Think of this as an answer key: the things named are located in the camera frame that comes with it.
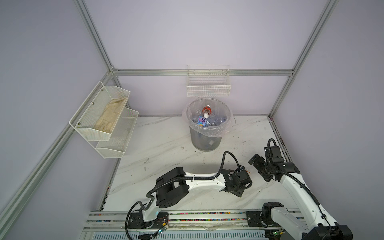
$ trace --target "aluminum frame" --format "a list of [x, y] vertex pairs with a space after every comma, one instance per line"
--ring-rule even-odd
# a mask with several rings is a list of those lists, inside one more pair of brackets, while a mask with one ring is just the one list
[[[206, 70], [194, 70], [195, 73], [205, 73]], [[212, 73], [222, 73], [222, 70], [210, 70]], [[231, 69], [230, 76], [292, 76], [293, 69]], [[188, 69], [115, 69], [115, 76], [187, 76]]]
[[[167, 210], [164, 209], [165, 212], [186, 212], [185, 210]], [[244, 209], [222, 209], [222, 210], [188, 210], [188, 212], [232, 212], [232, 211], [240, 211], [240, 212], [246, 212], [248, 210]], [[261, 211], [261, 209], [252, 209], [252, 211]], [[289, 212], [295, 213], [298, 217], [303, 217], [302, 213], [300, 212], [300, 209], [288, 209]], [[112, 232], [124, 232], [124, 223], [127, 216], [128, 211], [103, 211], [103, 212], [90, 212], [88, 219], [83, 227], [83, 232], [103, 232], [103, 231], [112, 231]], [[185, 219], [185, 215], [170, 215], [173, 216], [173, 219], [182, 218]], [[193, 215], [194, 218], [215, 218], [213, 216], [216, 216], [215, 214], [202, 214], [202, 215]], [[216, 224], [210, 224], [210, 223], [223, 223], [223, 222], [230, 222], [230, 221], [214, 221], [214, 222], [200, 222], [204, 223], [205, 226], [210, 225], [216, 225]], [[173, 222], [172, 224], [174, 226], [179, 225], [178, 227], [181, 227], [183, 223], [188, 222]], [[245, 220], [239, 221], [237, 224], [231, 224], [231, 225], [216, 225], [217, 229], [220, 230], [234, 230], [234, 229], [276, 229], [277, 227], [248, 227], [248, 223]], [[177, 228], [169, 228], [168, 230], [180, 230]], [[195, 227], [188, 227], [188, 230], [202, 230], [201, 227], [195, 226]]]
[[[104, 65], [108, 69], [107, 73], [104, 75], [104, 77], [101, 80], [103, 84], [107, 84], [110, 80], [113, 80], [116, 86], [121, 87], [121, 84], [118, 80], [118, 76], [186, 76], [188, 74], [188, 71], [186, 69], [185, 70], [115, 69], [111, 64], [111, 61], [107, 55], [105, 47], [96, 30], [95, 24], [91, 18], [91, 15], [89, 13], [89, 10], [86, 6], [85, 1], [84, 0], [73, 0], [73, 1], [79, 10], [79, 13], [85, 23], [85, 26], [87, 27], [87, 30], [89, 31], [92, 41], [94, 42], [98, 52], [100, 53], [100, 56], [103, 59]], [[272, 117], [276, 114], [278, 107], [280, 106], [281, 102], [286, 96], [290, 86], [292, 85], [298, 72], [303, 66], [306, 58], [309, 55], [309, 52], [313, 48], [314, 43], [318, 39], [319, 34], [321, 33], [321, 30], [324, 28], [325, 23], [329, 19], [337, 3], [338, 3], [338, 0], [328, 0], [326, 6], [324, 7], [321, 13], [321, 16], [319, 17], [314, 29], [312, 30], [312, 33], [310, 34], [310, 37], [307, 40], [292, 70], [291, 69], [288, 69], [288, 70], [287, 69], [285, 70], [282, 70], [282, 69], [280, 70], [229, 70], [229, 74], [231, 76], [288, 76], [288, 79], [283, 89], [281, 90], [279, 97], [276, 99], [276, 102], [274, 103], [273, 108], [269, 113], [268, 119], [287, 161], [290, 161], [290, 162], [291, 162], [291, 158], [284, 145], [284, 142], [281, 139], [280, 134], [277, 131], [277, 128], [273, 122]], [[94, 91], [91, 92], [91, 94], [83, 102], [79, 110], [76, 112], [78, 117], [80, 117], [82, 112], [85, 111], [86, 107], [90, 103], [89, 101], [93, 99], [97, 91], [98, 89], [94, 89]], [[38, 165], [35, 167], [33, 172], [29, 175], [27, 180], [23, 183], [23, 185], [17, 191], [17, 193], [12, 198], [10, 203], [6, 206], [4, 211], [0, 214], [0, 240], [5, 238], [9, 230], [12, 228], [12, 226], [14, 225], [14, 223], [16, 222], [16, 220], [24, 210], [25, 206], [28, 204], [29, 200], [32, 198], [34, 192], [39, 187], [39, 185], [41, 184], [41, 182], [44, 180], [45, 176], [51, 169], [52, 165], [56, 160], [56, 157], [61, 152], [61, 150], [65, 147], [66, 143], [68, 142], [68, 140], [70, 139], [73, 133], [74, 133], [74, 129], [68, 124], [64, 128], [64, 130], [61, 132], [61, 134], [58, 136], [58, 138], [55, 140], [55, 142], [52, 144], [52, 146], [49, 148], [49, 150], [41, 159], [41, 161], [38, 163]], [[111, 180], [109, 184], [113, 180], [114, 173], [111, 174]], [[100, 204], [101, 208], [106, 196], [107, 194], [104, 196], [104, 199]], [[90, 237], [87, 234], [82, 234], [81, 236]]]
[[325, 23], [328, 21], [329, 17], [331, 16], [333, 10], [335, 9], [337, 3], [339, 0], [328, 0], [327, 4], [325, 5], [323, 11], [321, 12], [321, 15], [319, 19], [316, 22], [315, 27], [313, 28], [310, 37], [307, 40], [307, 43], [305, 44], [303, 50], [301, 51], [301, 54], [299, 58], [297, 59], [295, 66], [293, 67], [293, 74], [292, 76], [289, 76], [287, 81], [284, 84], [283, 89], [281, 90], [279, 96], [276, 99], [276, 102], [274, 103], [271, 112], [269, 113], [270, 117], [273, 117], [277, 109], [279, 108], [280, 104], [284, 100], [289, 88], [292, 86], [293, 81], [295, 80], [297, 74], [299, 73], [301, 67], [303, 66], [305, 60], [307, 59], [310, 51], [313, 48], [313, 45], [315, 44], [316, 40], [319, 38], [319, 35], [321, 31], [323, 30]]
[[[113, 77], [112, 72], [107, 72], [103, 78], [102, 83], [108, 83]], [[87, 109], [92, 99], [97, 92], [101, 89], [94, 88], [93, 91], [85, 99], [81, 107], [75, 113], [74, 121], [78, 121], [83, 112]], [[21, 188], [14, 195], [12, 200], [5, 207], [4, 211], [0, 214], [0, 239], [5, 238], [9, 230], [12, 228], [16, 220], [21, 215], [22, 211], [32, 198], [33, 194], [44, 180], [45, 176], [53, 166], [57, 156], [65, 147], [66, 143], [74, 133], [74, 129], [67, 124], [53, 145], [49, 148], [48, 152], [44, 155], [32, 173], [28, 176], [27, 180], [23, 183]]]
[[105, 194], [104, 194], [104, 197], [101, 199], [100, 203], [99, 203], [99, 212], [101, 212], [103, 209], [104, 209], [104, 205], [105, 205], [105, 201], [108, 197], [108, 194], [109, 194], [109, 191], [111, 189], [111, 185], [112, 185], [112, 181], [113, 179], [115, 178], [115, 175], [116, 175], [116, 172], [118, 170], [118, 167], [119, 167], [119, 164], [120, 164], [120, 160], [121, 158], [118, 158], [115, 162], [115, 166], [113, 167], [113, 171], [111, 173], [111, 176], [109, 177], [109, 183], [108, 185], [105, 187]]

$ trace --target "black cable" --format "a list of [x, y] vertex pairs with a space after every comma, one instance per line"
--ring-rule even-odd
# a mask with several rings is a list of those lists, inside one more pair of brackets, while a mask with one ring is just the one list
[[144, 209], [144, 206], [143, 206], [143, 203], [141, 201], [137, 201], [135, 204], [133, 204], [133, 206], [131, 207], [131, 209], [128, 211], [128, 214], [127, 214], [127, 217], [125, 218], [125, 234], [127, 235], [128, 239], [129, 240], [133, 240], [129, 233], [128, 233], [128, 219], [129, 219], [129, 216], [131, 215], [131, 212], [132, 212], [132, 209], [137, 205], [137, 204], [140, 204], [140, 210]]
[[233, 157], [233, 159], [235, 160], [237, 166], [240, 167], [239, 162], [237, 161], [235, 155], [233, 155], [231, 152], [228, 152], [228, 151], [225, 151], [225, 152], [224, 152], [222, 162], [224, 163], [225, 155], [226, 155], [227, 153]]
[[275, 142], [275, 140], [274, 140], [273, 138], [271, 138], [271, 139], [268, 140], [268, 143], [266, 144], [267, 147], [268, 147], [268, 148], [271, 148], [271, 147], [270, 147], [271, 141], [273, 142], [273, 145], [276, 147], [276, 142]]
[[139, 235], [137, 238], [140, 240], [151, 240], [152, 235], [151, 234], [142, 234], [142, 235]]
[[151, 199], [151, 202], [155, 199], [154, 196], [152, 196], [152, 193], [156, 192], [157, 190], [159, 190], [160, 188], [164, 187], [165, 185], [168, 185], [168, 184], [171, 184], [173, 182], [178, 182], [178, 181], [182, 181], [182, 180], [213, 180], [215, 178], [217, 178], [220, 174], [221, 174], [221, 171], [223, 170], [223, 166], [224, 166], [224, 161], [225, 161], [225, 155], [226, 154], [229, 154], [233, 157], [233, 159], [235, 160], [237, 166], [239, 167], [239, 163], [236, 159], [236, 157], [231, 153], [231, 152], [228, 152], [228, 151], [225, 151], [223, 153], [223, 158], [221, 160], [221, 165], [220, 165], [220, 169], [218, 170], [218, 172], [216, 173], [215, 176], [212, 176], [212, 177], [174, 177], [158, 186], [155, 186], [152, 190], [150, 190], [148, 193], [147, 193], [147, 197]]
[[251, 186], [252, 186], [252, 182], [250, 182], [248, 186], [246, 186], [246, 187], [244, 187], [244, 188], [241, 188], [241, 189], [248, 189], [248, 188], [250, 188]]
[[[267, 167], [268, 167], [268, 164], [270, 163], [270, 159], [272, 159], [272, 157], [270, 156], [270, 153], [271, 153], [271, 147], [270, 147], [270, 143], [271, 141], [273, 142], [273, 144], [276, 146], [276, 142], [273, 138], [269, 139], [268, 140], [268, 143], [267, 143], [267, 148], [268, 148], [268, 153], [267, 153], [267, 159], [265, 161], [265, 171], [271, 175], [274, 175], [275, 173], [280, 173], [280, 174], [284, 174], [290, 178], [292, 178], [295, 182], [297, 182], [299, 184], [300, 187], [302, 187], [307, 193], [308, 195], [312, 198], [312, 200], [315, 202], [315, 204], [317, 205], [317, 207], [319, 208], [320, 210], [320, 213], [321, 213], [321, 216], [324, 216], [321, 208], [320, 208], [320, 202], [317, 200], [317, 198], [315, 197], [315, 195], [306, 187], [306, 185], [302, 182], [300, 182], [297, 178], [295, 178], [293, 175], [285, 172], [285, 171], [281, 171], [281, 170], [268, 170]], [[331, 233], [332, 231], [332, 227], [330, 225], [330, 223], [328, 222], [328, 220], [324, 217], [325, 221], [328, 223], [329, 225], [329, 230], [328, 230], [328, 233], [321, 239], [323, 240], [328, 234]]]
[[[317, 205], [317, 207], [319, 208], [321, 215], [324, 216], [324, 214], [323, 214], [323, 212], [322, 212], [320, 206]], [[328, 220], [327, 220], [326, 218], [324, 218], [324, 219], [327, 221], [327, 223], [328, 223], [328, 225], [329, 225], [329, 230], [328, 230], [327, 234], [324, 235], [324, 237], [323, 237], [321, 240], [324, 240], [324, 238], [325, 238], [328, 234], [331, 235], [331, 231], [332, 231], [332, 227], [331, 227], [330, 223], [328, 222]]]

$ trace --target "gray mesh trash can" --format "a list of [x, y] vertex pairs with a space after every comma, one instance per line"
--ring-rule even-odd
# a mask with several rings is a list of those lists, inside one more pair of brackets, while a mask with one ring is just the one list
[[[210, 126], [204, 127], [197, 123], [198, 117], [202, 117], [202, 109], [209, 106], [212, 110]], [[214, 98], [199, 98], [191, 102], [183, 111], [183, 117], [189, 124], [192, 144], [200, 151], [215, 150], [222, 137], [229, 132], [232, 121], [232, 112], [228, 106]]]

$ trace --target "electrical wire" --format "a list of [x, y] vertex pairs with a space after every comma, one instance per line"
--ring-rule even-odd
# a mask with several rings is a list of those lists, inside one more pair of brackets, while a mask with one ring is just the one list
[[165, 216], [165, 217], [161, 217], [161, 218], [157, 218], [156, 219], [157, 221], [155, 221], [155, 222], [168, 222], [168, 217], [167, 216]]
[[[237, 161], [236, 157], [235, 157], [231, 152], [229, 152], [229, 151], [225, 151], [225, 152], [223, 153], [223, 158], [222, 158], [222, 161], [221, 161], [221, 165], [220, 165], [219, 171], [216, 173], [215, 176], [211, 176], [211, 177], [174, 177], [174, 178], [172, 178], [172, 179], [170, 179], [170, 180], [168, 180], [168, 181], [166, 181], [166, 182], [164, 182], [164, 183], [162, 183], [162, 184], [160, 184], [160, 185], [158, 185], [158, 186], [155, 186], [152, 190], [150, 190], [150, 191], [147, 193], [146, 196], [147, 196], [148, 198], [150, 198], [151, 201], [147, 204], [146, 207], [144, 207], [145, 204], [143, 205], [143, 203], [142, 203], [141, 201], [136, 202], [136, 203], [131, 207], [131, 209], [128, 211], [127, 217], [126, 217], [126, 219], [125, 219], [125, 233], [126, 233], [128, 239], [129, 239], [129, 240], [132, 240], [132, 238], [130, 237], [130, 235], [129, 235], [129, 233], [128, 233], [128, 225], [127, 225], [127, 224], [128, 224], [128, 219], [129, 219], [129, 216], [130, 216], [130, 214], [131, 214], [131, 212], [132, 212], [132, 209], [133, 209], [137, 204], [140, 204], [140, 210], [139, 210], [139, 211], [141, 211], [141, 210], [143, 210], [143, 209], [144, 209], [144, 210], [147, 210], [147, 209], [150, 207], [150, 205], [152, 204], [152, 202], [155, 200], [155, 197], [152, 196], [152, 194], [153, 194], [154, 192], [156, 192], [157, 190], [159, 190], [160, 188], [164, 187], [165, 185], [167, 185], [167, 184], [171, 184], [171, 183], [173, 183], [173, 182], [178, 182], [178, 181], [182, 181], [182, 180], [213, 180], [213, 179], [217, 178], [217, 177], [221, 174], [221, 171], [223, 170], [223, 167], [224, 167], [224, 161], [225, 161], [225, 155], [226, 155], [227, 153], [233, 157], [233, 159], [235, 160], [235, 162], [236, 162], [236, 164], [237, 164], [237, 167], [240, 167], [239, 162]], [[252, 182], [251, 182], [247, 187], [245, 187], [244, 189], [249, 188], [251, 185], [252, 185]]]
[[129, 233], [128, 233], [128, 219], [129, 219], [129, 216], [131, 215], [131, 212], [133, 210], [133, 208], [137, 205], [137, 204], [140, 204], [140, 210], [144, 209], [144, 206], [143, 206], [143, 203], [141, 201], [137, 201], [135, 204], [133, 204], [133, 206], [131, 207], [131, 209], [128, 211], [128, 214], [127, 214], [127, 217], [125, 218], [125, 234], [127, 235], [128, 239], [129, 240], [133, 240]]
[[[314, 201], [314, 203], [317, 205], [317, 207], [319, 208], [320, 210], [320, 213], [321, 213], [321, 216], [323, 217], [324, 214], [323, 212], [321, 211], [321, 208], [320, 208], [320, 202], [317, 200], [317, 198], [315, 197], [315, 195], [306, 187], [306, 185], [302, 182], [300, 182], [300, 180], [298, 180], [297, 178], [295, 178], [293, 175], [285, 172], [285, 171], [281, 171], [281, 170], [269, 170], [268, 169], [268, 164], [271, 162], [270, 160], [272, 159], [271, 157], [271, 147], [270, 147], [270, 143], [271, 141], [273, 142], [273, 144], [276, 146], [276, 142], [273, 138], [269, 139], [268, 140], [268, 143], [267, 143], [267, 150], [268, 150], [268, 153], [267, 153], [267, 160], [265, 161], [265, 171], [271, 175], [274, 175], [275, 173], [280, 173], [280, 174], [284, 174], [290, 178], [292, 178], [295, 182], [297, 182], [299, 184], [299, 186], [301, 188], [303, 188], [307, 193], [308, 195], [312, 198], [312, 200]], [[328, 220], [324, 217], [325, 221], [328, 223], [329, 225], [329, 230], [328, 230], [328, 233], [321, 239], [321, 240], [324, 240], [324, 238], [331, 233], [332, 231], [332, 227], [330, 225], [330, 223], [328, 222]]]

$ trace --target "clear plastic bag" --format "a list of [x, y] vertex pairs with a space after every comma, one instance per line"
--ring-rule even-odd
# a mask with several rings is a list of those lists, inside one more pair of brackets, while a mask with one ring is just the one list
[[[212, 113], [210, 114], [209, 126], [203, 127], [196, 123], [196, 118], [203, 116], [202, 110], [206, 106], [211, 108]], [[229, 132], [233, 119], [232, 111], [228, 106], [214, 98], [198, 98], [194, 100], [183, 110], [182, 116], [193, 130], [207, 137], [224, 136]]]

